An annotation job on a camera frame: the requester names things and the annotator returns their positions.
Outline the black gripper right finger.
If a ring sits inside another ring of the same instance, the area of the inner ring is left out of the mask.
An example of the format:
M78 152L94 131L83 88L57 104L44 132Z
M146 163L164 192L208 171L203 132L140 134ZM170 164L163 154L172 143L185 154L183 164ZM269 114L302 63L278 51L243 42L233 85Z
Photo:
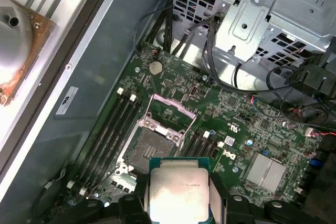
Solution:
M316 223L294 205L271 200L258 207L241 195L230 194L218 174L209 176L209 207L216 223Z

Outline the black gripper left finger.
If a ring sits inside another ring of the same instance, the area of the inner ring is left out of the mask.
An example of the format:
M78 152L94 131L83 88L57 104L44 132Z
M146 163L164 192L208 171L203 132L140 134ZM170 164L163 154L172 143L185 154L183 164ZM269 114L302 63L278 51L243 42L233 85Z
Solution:
M107 207L100 200L86 199L58 216L56 223L151 223L144 206L149 178L148 174L139 176L134 193Z

